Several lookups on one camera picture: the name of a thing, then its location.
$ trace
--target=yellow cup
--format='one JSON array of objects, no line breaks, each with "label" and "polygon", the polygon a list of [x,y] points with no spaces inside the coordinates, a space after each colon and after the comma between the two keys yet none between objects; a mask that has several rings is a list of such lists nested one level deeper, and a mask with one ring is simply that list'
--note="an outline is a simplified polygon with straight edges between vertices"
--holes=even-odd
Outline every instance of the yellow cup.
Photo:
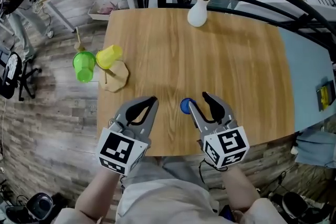
[{"label": "yellow cup", "polygon": [[112,45],[105,50],[100,50],[96,55],[97,64],[102,69],[110,69],[115,60],[122,56],[122,48],[117,45]]}]

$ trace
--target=white cube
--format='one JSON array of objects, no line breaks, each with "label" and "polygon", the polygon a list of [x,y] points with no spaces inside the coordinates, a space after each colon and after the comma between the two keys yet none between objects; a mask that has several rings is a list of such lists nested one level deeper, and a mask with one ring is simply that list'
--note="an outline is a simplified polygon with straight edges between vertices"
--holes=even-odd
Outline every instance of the white cube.
[{"label": "white cube", "polygon": [[249,148],[242,126],[204,137],[203,151],[217,168],[242,161]]},{"label": "white cube", "polygon": [[104,128],[101,132],[96,157],[100,165],[122,175],[130,171],[145,155],[148,144]]}]

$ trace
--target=person's arm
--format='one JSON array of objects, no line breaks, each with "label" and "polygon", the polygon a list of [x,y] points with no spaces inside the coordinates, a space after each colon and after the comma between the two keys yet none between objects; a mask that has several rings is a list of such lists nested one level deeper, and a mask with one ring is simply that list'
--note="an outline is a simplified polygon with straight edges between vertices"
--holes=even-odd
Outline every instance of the person's arm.
[{"label": "person's arm", "polygon": [[247,211],[260,198],[259,193],[238,166],[222,172],[222,180],[232,210]]},{"label": "person's arm", "polygon": [[75,209],[97,221],[105,217],[112,201],[120,175],[100,167],[98,174],[78,197]]}]

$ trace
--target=blue table section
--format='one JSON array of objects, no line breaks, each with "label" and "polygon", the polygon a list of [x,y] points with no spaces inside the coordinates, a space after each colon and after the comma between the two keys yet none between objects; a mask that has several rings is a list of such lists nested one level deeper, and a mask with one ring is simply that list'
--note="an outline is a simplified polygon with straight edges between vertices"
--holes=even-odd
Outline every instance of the blue table section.
[{"label": "blue table section", "polygon": [[288,59],[295,105],[295,131],[301,131],[336,113],[336,101],[319,111],[316,91],[334,80],[329,53],[320,45],[279,28]]}]

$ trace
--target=wooden coaster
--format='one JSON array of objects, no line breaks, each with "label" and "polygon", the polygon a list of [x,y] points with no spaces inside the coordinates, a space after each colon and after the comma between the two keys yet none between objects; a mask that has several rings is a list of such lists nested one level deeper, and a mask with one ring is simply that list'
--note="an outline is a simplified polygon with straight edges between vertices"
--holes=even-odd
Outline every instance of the wooden coaster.
[{"label": "wooden coaster", "polygon": [[105,91],[116,92],[123,88],[129,76],[129,71],[123,61],[115,61],[110,68],[111,72],[99,71],[99,84]]}]

